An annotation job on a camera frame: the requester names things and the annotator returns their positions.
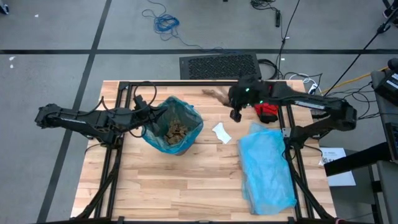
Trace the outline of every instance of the white cable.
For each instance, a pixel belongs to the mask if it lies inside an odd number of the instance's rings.
[[[307,78],[304,78],[304,79],[303,79],[303,83],[312,82],[313,84],[316,84],[317,89],[319,90],[319,92],[320,92],[321,95],[322,95],[322,90],[321,90],[321,88],[319,88],[319,85],[316,83],[315,80],[313,80],[312,78],[310,78],[310,76],[307,75],[307,74],[304,74],[304,73],[298,73],[298,74],[307,77]],[[294,76],[297,76],[297,74],[292,75],[292,76],[289,78],[289,80],[291,80]]]

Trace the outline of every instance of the red object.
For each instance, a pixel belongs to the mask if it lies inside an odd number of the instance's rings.
[[[261,115],[278,115],[278,106],[275,105],[269,105],[268,103],[263,103],[260,105],[254,105],[254,109],[256,110],[256,113],[258,116]]]

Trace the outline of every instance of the white tissue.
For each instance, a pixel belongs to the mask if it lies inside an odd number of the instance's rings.
[[[212,131],[214,131],[217,135],[217,138],[219,140],[221,140],[224,144],[227,144],[229,142],[229,140],[231,140],[231,136],[229,136],[229,134],[224,130],[224,126],[223,123],[220,122],[218,123],[213,129]]]

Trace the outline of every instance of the black grate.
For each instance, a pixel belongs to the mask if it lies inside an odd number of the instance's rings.
[[[261,78],[256,54],[223,54],[180,57],[182,80],[238,79],[254,75]]]

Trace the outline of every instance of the white paper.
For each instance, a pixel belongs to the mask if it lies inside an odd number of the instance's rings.
[[[320,165],[326,164],[342,157],[346,157],[346,152],[343,148],[321,147],[320,149],[323,153],[322,161],[319,162]],[[328,182],[330,187],[356,185],[353,173],[351,171],[330,176],[328,177]]]
[[[229,136],[229,134],[224,130],[223,123],[221,123],[221,122],[218,123],[218,124],[213,128],[212,131],[214,131],[214,132],[216,133],[217,138],[218,138],[219,140],[221,140],[224,144],[227,144],[227,143],[229,142],[229,140],[232,139],[231,136]]]

